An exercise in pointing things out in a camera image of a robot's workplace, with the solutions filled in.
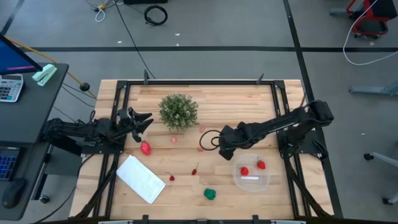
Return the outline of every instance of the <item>wooden table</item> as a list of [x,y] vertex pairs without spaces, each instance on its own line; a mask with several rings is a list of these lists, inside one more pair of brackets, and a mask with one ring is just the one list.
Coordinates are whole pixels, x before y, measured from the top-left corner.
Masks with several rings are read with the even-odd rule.
[[[300,105],[303,90],[300,80],[284,80],[290,108]],[[117,80],[102,80],[96,102],[96,118],[109,118],[113,105]],[[153,113],[154,122],[142,138],[152,146],[152,154],[145,156],[140,144],[129,135],[119,165],[129,156],[136,156],[145,166],[158,175],[166,187],[156,201],[150,205],[141,199],[118,177],[114,191],[111,219],[141,219],[149,215],[153,219],[260,219],[293,218],[283,160],[279,156],[275,134],[268,135],[250,150],[238,149],[234,158],[245,153],[255,153],[266,158],[271,182],[267,190],[248,193],[234,183],[231,161],[226,161],[216,151],[197,151],[199,126],[183,133],[170,133],[159,121],[160,99],[173,93],[191,95],[198,107],[198,122],[206,130],[221,130],[228,124],[235,128],[240,121],[264,122],[275,118],[271,89],[265,85],[141,85],[132,86],[128,106],[138,113]],[[119,105],[123,103],[121,94]],[[73,198],[70,215],[76,215],[87,203],[98,185],[102,155],[93,156],[81,169]],[[321,162],[310,155],[300,155],[307,188],[317,202],[330,214],[328,188]],[[198,173],[191,171],[199,162]],[[169,181],[170,172],[175,181]],[[216,190],[216,198],[203,196],[206,188]],[[300,214],[303,203],[297,189]],[[107,191],[101,201],[104,210]]]

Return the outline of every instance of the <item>red fruit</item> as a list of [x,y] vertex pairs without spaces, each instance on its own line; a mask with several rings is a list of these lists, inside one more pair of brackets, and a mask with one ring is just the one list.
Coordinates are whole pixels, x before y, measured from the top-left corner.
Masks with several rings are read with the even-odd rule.
[[242,167],[241,168],[241,175],[248,175],[249,174],[249,169],[247,167]]
[[198,164],[197,164],[197,167],[194,168],[194,170],[192,171],[192,175],[195,175],[195,174],[198,172],[198,171],[197,171],[198,166],[199,166],[199,162],[198,162]]
[[144,155],[148,156],[150,154],[150,145],[148,142],[143,141],[141,143],[141,151],[142,151],[142,153],[144,153]]
[[173,174],[171,174],[171,173],[169,173],[169,172],[166,172],[166,174],[170,174],[170,178],[169,178],[169,180],[171,180],[171,181],[174,181],[174,180],[175,180],[175,178],[174,178]]
[[257,162],[257,167],[260,169],[266,169],[266,163],[263,161],[258,161]]

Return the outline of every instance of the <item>black desk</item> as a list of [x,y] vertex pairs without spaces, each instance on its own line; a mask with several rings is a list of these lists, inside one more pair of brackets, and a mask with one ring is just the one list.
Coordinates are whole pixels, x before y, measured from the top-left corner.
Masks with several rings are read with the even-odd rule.
[[[54,64],[58,70],[45,86],[33,81],[33,73],[24,75],[25,89],[17,103],[0,103],[0,145],[24,147],[14,178],[27,181],[19,204],[6,209],[0,205],[0,220],[20,220],[30,200],[50,144],[37,142],[57,98],[69,66]],[[0,197],[9,182],[0,182]]]

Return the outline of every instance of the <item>concrete floor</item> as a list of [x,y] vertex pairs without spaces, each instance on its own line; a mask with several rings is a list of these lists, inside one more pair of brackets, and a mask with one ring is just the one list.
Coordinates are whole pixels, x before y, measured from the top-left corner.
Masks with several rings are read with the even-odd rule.
[[[17,2],[0,1],[0,30]],[[344,17],[330,17],[328,10],[345,7],[347,0],[289,3],[302,47],[342,47],[352,23]],[[147,5],[134,7],[142,12]],[[137,11],[120,6],[138,46],[294,46],[280,0],[171,0],[164,7],[169,20],[163,26],[152,27],[145,24]],[[115,7],[106,10],[106,19],[101,23],[95,22],[94,17],[95,13],[83,0],[28,0],[18,10],[6,35],[31,47],[132,47]],[[351,36],[348,47],[398,47],[398,19],[391,21],[389,28],[390,33],[379,40]],[[36,54],[28,54],[38,62],[45,61]],[[142,78],[144,69],[136,52],[46,54],[68,63],[70,72],[90,83],[95,93],[101,79]],[[366,62],[386,54],[348,56],[355,62]],[[142,52],[142,56],[157,78],[257,78],[262,73],[270,79],[302,78],[295,52],[163,51]],[[348,93],[350,85],[388,85],[396,80],[398,56],[365,67],[351,65],[342,53],[304,52],[303,56],[315,98],[327,101],[335,115],[332,125],[323,130],[344,217],[398,221],[398,205],[388,207],[381,203],[382,196],[398,191],[398,169],[380,161],[366,162],[362,157],[372,151],[396,155],[397,99]],[[76,86],[70,77],[65,83]],[[91,111],[63,90],[55,106],[83,121]],[[55,110],[51,117],[68,119]],[[78,166],[80,160],[70,162]],[[44,188],[52,199],[50,203],[31,202],[21,221],[2,223],[30,223],[46,216],[65,200],[75,184],[76,177],[50,177]],[[70,205],[71,201],[49,220],[65,219]]]

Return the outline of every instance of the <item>potted plant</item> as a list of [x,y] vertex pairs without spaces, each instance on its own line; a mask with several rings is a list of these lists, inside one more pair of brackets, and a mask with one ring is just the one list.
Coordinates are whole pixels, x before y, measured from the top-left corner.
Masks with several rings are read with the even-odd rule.
[[196,124],[198,119],[198,104],[191,96],[173,94],[162,98],[159,103],[160,120],[169,131],[184,131]]

